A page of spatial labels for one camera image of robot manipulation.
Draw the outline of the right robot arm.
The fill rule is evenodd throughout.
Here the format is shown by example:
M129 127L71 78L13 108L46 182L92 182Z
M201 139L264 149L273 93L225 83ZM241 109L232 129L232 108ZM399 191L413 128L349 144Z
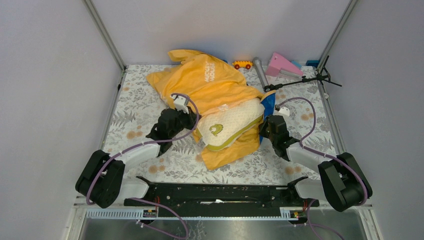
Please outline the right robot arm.
M290 136L283 116L267 116L259 126L259 134L270 140L278 157L319 174L319 179L304 176L288 183L286 198L291 205L299 206L305 200L322 200L343 212L364 204L373 195L371 185L352 154L344 152L330 156L301 145L300 140Z

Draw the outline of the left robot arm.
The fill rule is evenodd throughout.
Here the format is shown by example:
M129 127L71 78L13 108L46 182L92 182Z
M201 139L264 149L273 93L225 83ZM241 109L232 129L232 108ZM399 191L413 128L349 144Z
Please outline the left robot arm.
M187 112L164 109L141 143L113 156L101 149L94 151L75 183L75 190L85 196L88 205L108 208L118 199L124 174L131 165L164 154L173 141L179 140L177 134L184 129L193 132L201 118L191 108Z

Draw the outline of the cream textured pillow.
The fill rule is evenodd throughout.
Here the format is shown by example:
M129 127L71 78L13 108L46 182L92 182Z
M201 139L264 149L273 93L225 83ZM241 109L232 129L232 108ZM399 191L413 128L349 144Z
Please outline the cream textured pillow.
M196 133L210 151L220 151L232 145L244 132L263 119L265 107L258 98L235 106L224 105L219 111L203 116Z

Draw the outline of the orange Mickey Mouse pillowcase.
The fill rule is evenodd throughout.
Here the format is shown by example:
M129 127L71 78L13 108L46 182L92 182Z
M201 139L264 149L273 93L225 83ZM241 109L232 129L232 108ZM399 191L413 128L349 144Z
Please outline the orange Mickey Mouse pillowcase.
M178 65L150 73L146 80L170 107L175 107L173 93L187 95L191 100L189 106L201 117L219 111L224 105L233 107L254 98L264 106L266 95L248 85L239 70L221 59L189 49L171 50L168 56ZM201 158L206 168L212 171L255 152L260 146L259 125L264 114L265 111L260 122L219 151L207 149L195 129L194 140L204 145Z

